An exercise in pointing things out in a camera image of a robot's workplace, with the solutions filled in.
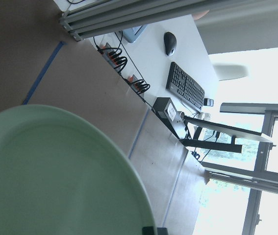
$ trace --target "black device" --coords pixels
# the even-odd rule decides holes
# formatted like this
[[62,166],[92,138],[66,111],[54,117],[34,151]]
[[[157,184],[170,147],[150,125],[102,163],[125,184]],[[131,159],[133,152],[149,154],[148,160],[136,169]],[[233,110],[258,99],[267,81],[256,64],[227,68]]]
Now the black device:
[[[246,130],[246,129],[233,127],[233,126],[227,126],[224,124],[214,123],[214,122],[205,121],[205,120],[188,117],[188,116],[184,116],[183,121],[185,125],[191,123],[197,126],[196,132],[192,139],[180,140],[184,146],[241,153],[242,145],[235,143],[236,138],[244,138],[248,140],[272,143],[272,139],[261,132]],[[220,133],[225,133],[231,136],[231,143],[200,141],[198,138],[203,128],[206,128],[207,130],[215,131],[216,139],[219,138]]]
[[213,107],[214,106],[214,100],[209,99],[209,98],[204,98],[204,105]]
[[166,89],[190,107],[201,112],[205,95],[203,88],[175,62],[170,64]]
[[156,116],[167,126],[167,128],[178,138],[186,136],[186,125],[169,97],[158,97],[153,105]]
[[174,54],[177,46],[177,39],[171,32],[166,32],[164,34],[164,46],[166,55],[171,56]]
[[157,228],[157,235],[169,235],[167,228]]

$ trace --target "black cable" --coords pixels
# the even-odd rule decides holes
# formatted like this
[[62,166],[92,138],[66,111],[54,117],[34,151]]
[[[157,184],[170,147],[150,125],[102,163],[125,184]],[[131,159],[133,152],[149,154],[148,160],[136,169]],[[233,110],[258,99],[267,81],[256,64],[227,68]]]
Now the black cable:
[[120,48],[120,45],[121,45],[121,41],[122,41],[122,39],[123,39],[123,36],[124,36],[124,32],[121,31],[121,38],[120,38],[120,40],[119,40],[118,48]]
[[95,44],[96,48],[98,49],[98,52],[100,52],[101,48],[99,47],[99,45],[96,44],[95,37],[93,37],[93,41],[94,41],[94,44]]
[[210,151],[211,151],[211,149],[204,155],[204,157],[203,157],[202,160],[200,161],[200,164],[202,164],[204,158],[208,155],[208,153],[209,153]]
[[184,102],[182,101],[182,99],[180,99],[180,102],[181,102],[181,104],[182,104],[187,110],[189,110],[189,112],[191,113],[191,115],[194,115],[194,114],[192,113],[192,111],[184,104]]
[[127,49],[125,48],[125,46],[123,45],[123,43],[121,42],[121,40],[120,40],[120,44],[123,46],[123,48],[124,48],[126,54],[128,55],[129,59],[130,59],[131,62],[133,63],[134,67],[137,69],[138,73],[140,74],[140,76],[142,77],[142,79],[145,81],[144,77],[142,76],[142,74],[140,73],[140,71],[139,71],[138,68],[136,67],[135,63],[134,63],[133,60],[131,59],[130,55],[129,55],[128,52],[127,52]]
[[211,135],[209,138],[205,139],[204,141],[207,141],[208,139],[212,138],[215,134],[215,131],[213,131],[213,135]]
[[190,131],[189,131],[188,126],[186,126],[186,129],[187,129],[187,130],[186,130],[186,131],[187,131],[187,133],[186,133],[186,135],[185,135],[185,137],[184,137],[184,138],[185,138],[186,140],[191,140],[191,135],[190,135]]
[[149,84],[144,84],[143,79],[135,80],[134,82],[131,82],[130,85],[136,89],[137,94],[142,94],[150,88]]
[[114,67],[114,69],[117,69],[117,68],[123,66],[123,67],[117,72],[117,73],[119,73],[119,74],[121,74],[121,71],[125,68],[125,66],[126,66],[126,64],[127,64],[127,62],[128,62],[128,60],[127,60],[126,57],[122,56],[122,57],[120,57],[120,58],[121,58],[121,59],[118,60],[118,63],[119,63],[119,62],[121,62],[121,63],[120,63],[119,65],[117,65],[116,67]]
[[100,51],[102,51],[102,50],[120,50],[118,55],[120,55],[123,52],[123,50],[121,48],[117,48],[117,47],[104,47],[104,48],[100,48]]
[[197,115],[197,114],[199,114],[200,112],[197,112],[196,114],[194,114],[194,116],[193,116],[193,118]]
[[118,48],[114,51],[109,52],[108,55],[110,56],[110,58],[112,60],[118,61],[118,60],[121,60],[121,58],[119,57],[121,55],[121,53],[123,53],[123,51],[120,48]]
[[117,65],[114,69],[119,68],[121,65],[126,64],[128,62],[127,58],[122,56],[118,57],[116,60],[113,60]]
[[141,98],[141,100],[142,100],[144,103],[146,103],[147,105],[149,105],[149,106],[151,107],[152,112],[156,114],[156,111],[155,111],[155,109],[153,108],[153,106],[151,106],[142,96],[140,96],[140,94],[138,94],[138,93],[136,92],[136,90],[131,86],[130,82],[129,82],[127,79],[125,79],[121,74],[120,74],[120,76],[123,78],[123,80],[124,80],[125,82],[128,83],[128,85],[131,87],[131,89]]
[[70,4],[73,4],[73,5],[79,4],[79,3],[83,2],[83,1],[85,1],[85,0],[81,0],[81,1],[78,1],[78,2],[73,2],[73,1],[67,0],[67,2],[69,2]]

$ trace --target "wall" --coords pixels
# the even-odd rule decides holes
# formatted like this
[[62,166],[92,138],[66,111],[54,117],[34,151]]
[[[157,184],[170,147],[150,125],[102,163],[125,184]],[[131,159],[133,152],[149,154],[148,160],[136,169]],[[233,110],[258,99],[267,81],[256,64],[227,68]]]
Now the wall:
[[196,21],[209,54],[278,47],[278,1],[209,12]]

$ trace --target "window frame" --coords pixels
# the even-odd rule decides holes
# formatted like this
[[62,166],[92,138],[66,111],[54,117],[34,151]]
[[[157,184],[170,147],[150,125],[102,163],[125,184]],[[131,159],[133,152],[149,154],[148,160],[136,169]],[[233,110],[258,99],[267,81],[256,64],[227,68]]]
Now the window frame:
[[[278,120],[278,104],[223,103],[222,113],[263,114],[262,133],[272,136],[275,120]],[[258,210],[262,191],[278,193],[278,173],[267,171],[269,152],[275,143],[260,142],[254,170],[248,171],[219,164],[203,162],[210,178],[250,187],[242,235],[253,235],[258,223]]]

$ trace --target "blue tape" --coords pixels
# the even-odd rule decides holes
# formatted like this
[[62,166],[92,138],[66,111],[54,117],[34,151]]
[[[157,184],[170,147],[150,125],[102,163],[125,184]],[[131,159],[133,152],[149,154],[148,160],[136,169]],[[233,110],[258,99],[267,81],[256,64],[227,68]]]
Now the blue tape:
[[54,49],[54,51],[52,52],[51,56],[49,57],[49,59],[47,60],[46,64],[44,65],[44,67],[42,68],[41,72],[39,73],[39,75],[37,76],[36,80],[34,81],[32,87],[30,88],[29,92],[26,95],[25,100],[23,101],[23,105],[28,104],[28,102],[30,101],[32,95],[34,94],[37,86],[39,85],[39,83],[41,82],[43,76],[45,75],[46,71],[48,70],[48,68],[50,67],[52,61],[55,59],[57,53],[59,52],[59,50],[62,48],[63,45],[65,45],[66,43],[64,42],[59,42],[58,45],[56,46],[56,48]]
[[179,169],[179,171],[178,171],[178,176],[177,176],[176,181],[175,181],[175,184],[174,184],[174,189],[173,189],[173,191],[172,191],[172,194],[170,195],[169,203],[168,203],[168,206],[167,206],[167,208],[166,208],[166,212],[165,212],[165,216],[164,216],[164,220],[163,220],[162,227],[165,226],[165,222],[166,222],[166,219],[167,219],[167,216],[168,216],[169,208],[170,208],[170,206],[171,206],[171,204],[172,204],[172,200],[173,200],[174,193],[175,193],[175,190],[176,190],[176,187],[177,187],[177,183],[178,183],[178,180],[179,180],[179,177],[180,177],[180,173],[181,173],[181,171],[182,171],[184,162],[185,162],[186,159],[187,159],[187,156],[188,156],[188,151],[187,151],[186,155],[184,156],[184,159],[183,159],[182,164],[181,164],[181,166],[180,166],[180,169]]
[[132,148],[131,148],[130,153],[129,153],[129,156],[128,156],[129,159],[131,159],[131,155],[132,155],[132,153],[133,153],[133,150],[134,150],[135,145],[137,144],[139,135],[141,134],[141,131],[142,131],[143,126],[144,126],[144,123],[145,123],[145,121],[146,121],[146,119],[147,119],[147,117],[148,117],[149,111],[150,111],[150,110],[148,109],[147,112],[146,112],[146,114],[145,114],[145,116],[144,116],[144,118],[143,118],[143,121],[142,121],[141,126],[140,126],[140,128],[139,128],[139,131],[138,131],[138,133],[137,133],[137,135],[136,135],[136,137],[135,137],[135,139],[134,139]]

